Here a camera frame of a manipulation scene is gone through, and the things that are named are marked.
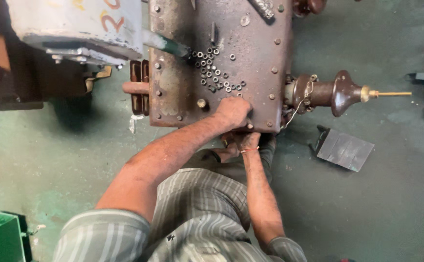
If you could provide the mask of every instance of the rust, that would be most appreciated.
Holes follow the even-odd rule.
[[[150,72],[151,111],[153,115],[162,115],[161,119],[151,117],[151,125],[186,126],[214,113],[221,98],[240,93],[253,105],[250,118],[254,130],[279,132],[283,88],[286,72],[290,71],[291,65],[288,63],[288,55],[293,42],[292,3],[291,0],[283,0],[281,4],[284,12],[275,12],[274,21],[266,23],[252,5],[243,5],[241,0],[203,1],[201,8],[196,11],[187,1],[151,0],[151,7],[159,5],[164,10],[174,12],[157,13],[150,9],[150,29],[190,46],[197,56],[199,52],[207,53],[208,48],[214,47],[210,43],[209,34],[212,22],[215,22],[219,39],[216,42],[218,49],[215,50],[218,52],[214,53],[213,66],[221,71],[221,75],[213,77],[218,78],[217,85],[228,82],[230,86],[236,86],[245,82],[239,91],[227,92],[227,85],[224,85],[225,88],[216,88],[215,92],[211,92],[207,88],[208,84],[216,84],[212,77],[207,79],[206,85],[201,85],[200,68],[195,67],[200,59],[193,57],[190,61],[184,61],[150,49],[149,60],[154,63],[162,61],[159,70]],[[250,24],[242,27],[239,20],[241,15],[236,17],[237,14],[247,14]],[[275,39],[280,39],[279,45],[275,44]],[[230,58],[232,54],[235,55],[234,61]],[[278,69],[275,74],[271,72],[273,67]],[[155,95],[157,90],[162,92],[162,96]],[[275,94],[275,99],[270,100],[269,94]],[[204,111],[196,105],[200,98],[208,101],[209,110]],[[182,116],[182,121],[178,121],[178,116]],[[272,127],[267,126],[269,121],[273,123]]]
[[[149,83],[146,82],[124,82],[122,88],[127,94],[149,94]]]

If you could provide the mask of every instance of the green floor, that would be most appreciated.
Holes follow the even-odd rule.
[[[272,187],[286,233],[310,261],[424,261],[424,0],[329,1],[296,20],[294,75],[332,80],[347,69],[362,85],[412,91],[297,116],[278,136]],[[59,230],[91,209],[124,162],[171,128],[130,131],[131,102],[121,90],[127,68],[97,82],[92,101],[52,101],[43,110],[0,112],[0,210],[24,214],[34,259],[51,260]],[[317,124],[374,143],[359,173],[311,155]],[[215,141],[211,146],[219,146]]]

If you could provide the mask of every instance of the gray striped shirt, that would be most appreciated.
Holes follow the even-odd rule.
[[[158,186],[152,224],[138,214],[98,209],[71,218],[55,262],[305,262],[286,237],[265,250],[251,245],[246,187],[206,169],[180,169]]]

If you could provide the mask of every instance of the bolt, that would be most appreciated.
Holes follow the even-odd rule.
[[[199,108],[204,108],[205,106],[207,105],[207,103],[205,102],[205,100],[204,99],[199,99],[198,101],[197,101],[197,106],[199,107]]]

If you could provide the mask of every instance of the hand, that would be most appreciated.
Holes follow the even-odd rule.
[[[223,117],[229,130],[246,125],[246,116],[253,109],[252,105],[240,97],[223,98],[215,115]]]
[[[233,139],[240,151],[256,148],[259,144],[261,133],[235,133]]]

